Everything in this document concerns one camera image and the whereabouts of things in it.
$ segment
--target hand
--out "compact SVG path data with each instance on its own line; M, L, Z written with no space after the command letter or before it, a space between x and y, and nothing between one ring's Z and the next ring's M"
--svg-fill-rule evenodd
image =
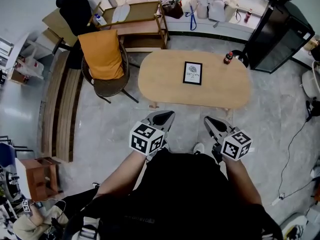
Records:
M222 155L222 160L225 162L225 165L229 170L236 170L244 166L241 160L234 161L225 155Z

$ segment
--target bottle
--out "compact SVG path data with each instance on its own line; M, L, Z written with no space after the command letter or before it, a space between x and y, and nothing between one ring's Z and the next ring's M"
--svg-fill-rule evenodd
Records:
M229 64L231 62L232 58L233 58L233 53L232 53L232 51L230 51L229 53L227 53L225 55L225 57L223 59L223 63L224 64Z
M250 10L248 10L248 11L246 12L246 15L245 15L245 18L244 18L243 21L244 21L245 23L247 23L251 15L252 15L252 9L250 9Z
M103 17L99 16L97 13L94 16L96 18L96 21L99 22L101 26L107 25L107 22Z

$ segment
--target wooden shelf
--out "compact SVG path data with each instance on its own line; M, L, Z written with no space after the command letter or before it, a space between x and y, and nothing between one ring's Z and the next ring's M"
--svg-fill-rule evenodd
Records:
M168 35L164 36L167 44ZM130 35L126 36L123 45L127 52L144 52L150 53L163 49L163 41L160 35Z
M157 13L159 6L158 1L154 2L140 2L130 4L130 12L126 19L121 22L111 23L116 8L110 8L104 10L102 16L107 22L106 25L100 25L98 28L104 28L113 25L125 24L125 23L136 23L136 22L146 22L153 21L155 19L155 14Z

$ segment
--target white wall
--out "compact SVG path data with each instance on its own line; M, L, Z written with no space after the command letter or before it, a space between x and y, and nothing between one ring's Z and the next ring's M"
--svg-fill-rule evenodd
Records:
M292 0L291 2L300 9L313 30L320 34L320 0Z
M99 1L89 0L93 7ZM102 1L102 8L111 7ZM0 0L0 37L13 44L27 32L35 38L47 28L42 19L56 8L56 0Z

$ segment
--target wicker chair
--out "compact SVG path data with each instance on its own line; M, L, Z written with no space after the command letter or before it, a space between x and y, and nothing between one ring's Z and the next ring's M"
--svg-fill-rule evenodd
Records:
M102 80L102 79L94 79L89 71L89 66L86 62L85 57L83 56L81 70L84 78L93 86L96 95L103 99L104 101L111 103L105 97L111 97L119 92L123 92L130 99L134 100L136 103L139 103L134 97L132 97L129 93L125 91L125 86L127 85L130 77L129 65L140 68L138 65L130 63L128 60L128 55L124 45L119 42L119 49L122 57L122 69L124 76L118 79L110 79L110 80Z

